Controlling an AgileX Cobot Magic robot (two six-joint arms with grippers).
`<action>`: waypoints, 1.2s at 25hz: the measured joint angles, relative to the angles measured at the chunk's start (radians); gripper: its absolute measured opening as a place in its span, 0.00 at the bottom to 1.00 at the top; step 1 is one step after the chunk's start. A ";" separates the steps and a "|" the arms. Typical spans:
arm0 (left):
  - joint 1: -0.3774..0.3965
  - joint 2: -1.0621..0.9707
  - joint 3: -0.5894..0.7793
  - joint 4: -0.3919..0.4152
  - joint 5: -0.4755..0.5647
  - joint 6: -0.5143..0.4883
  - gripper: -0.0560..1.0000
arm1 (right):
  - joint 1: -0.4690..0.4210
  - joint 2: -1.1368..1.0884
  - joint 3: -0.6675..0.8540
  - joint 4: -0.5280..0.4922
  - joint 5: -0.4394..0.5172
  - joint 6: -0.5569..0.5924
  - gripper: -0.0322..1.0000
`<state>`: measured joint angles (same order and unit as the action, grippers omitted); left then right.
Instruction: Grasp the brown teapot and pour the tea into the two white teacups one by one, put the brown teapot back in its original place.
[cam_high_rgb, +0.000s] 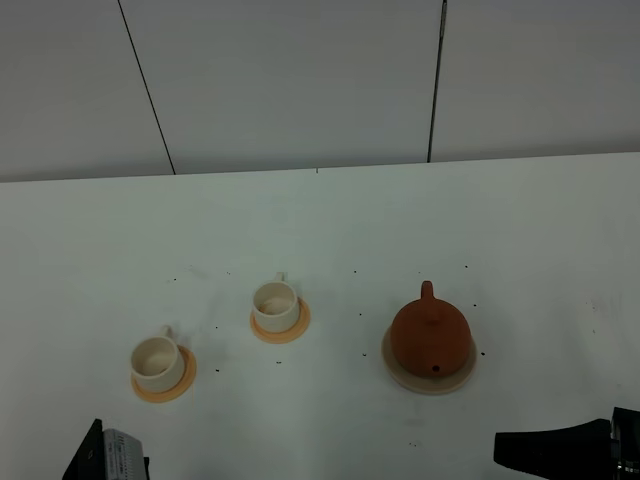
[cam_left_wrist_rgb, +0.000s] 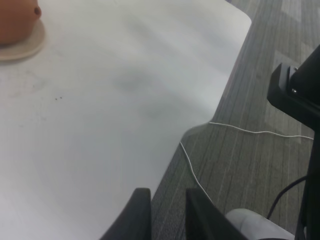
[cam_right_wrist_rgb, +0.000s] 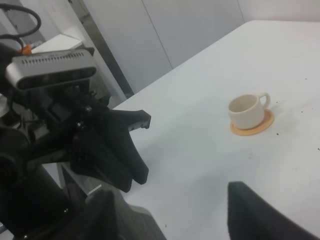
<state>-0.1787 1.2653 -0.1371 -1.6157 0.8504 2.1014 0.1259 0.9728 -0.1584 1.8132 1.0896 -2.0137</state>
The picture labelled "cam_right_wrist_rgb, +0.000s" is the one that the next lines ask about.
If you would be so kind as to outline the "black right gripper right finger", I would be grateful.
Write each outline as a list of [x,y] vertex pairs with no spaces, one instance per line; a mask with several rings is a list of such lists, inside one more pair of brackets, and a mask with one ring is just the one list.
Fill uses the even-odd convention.
[[242,181],[227,186],[227,228],[231,240],[318,240],[273,208]]

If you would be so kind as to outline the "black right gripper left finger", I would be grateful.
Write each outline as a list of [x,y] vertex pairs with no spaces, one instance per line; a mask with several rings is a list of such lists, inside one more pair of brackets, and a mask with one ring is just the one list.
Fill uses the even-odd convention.
[[129,205],[117,189],[96,189],[86,198],[95,214],[88,221],[86,240],[165,240],[151,213]]

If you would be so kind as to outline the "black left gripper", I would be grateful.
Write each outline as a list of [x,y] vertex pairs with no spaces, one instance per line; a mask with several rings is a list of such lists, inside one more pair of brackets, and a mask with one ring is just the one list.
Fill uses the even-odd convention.
[[39,140],[15,150],[15,182],[26,179],[35,161],[46,160],[70,162],[75,173],[102,180],[125,193],[132,181],[147,182],[149,168],[130,135],[133,130],[150,127],[152,117],[144,110],[109,110],[87,83],[15,90],[14,102],[37,117],[29,120],[28,135],[41,125],[48,129]]

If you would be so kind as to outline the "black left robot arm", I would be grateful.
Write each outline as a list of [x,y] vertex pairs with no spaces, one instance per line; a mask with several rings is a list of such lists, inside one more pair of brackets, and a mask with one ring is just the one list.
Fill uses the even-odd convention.
[[68,162],[78,175],[128,192],[149,169],[130,131],[148,129],[143,110],[111,110],[90,91],[91,47],[24,55],[0,46],[0,92],[19,127],[0,127],[0,221],[16,240],[115,240],[115,197],[66,195],[46,172]]

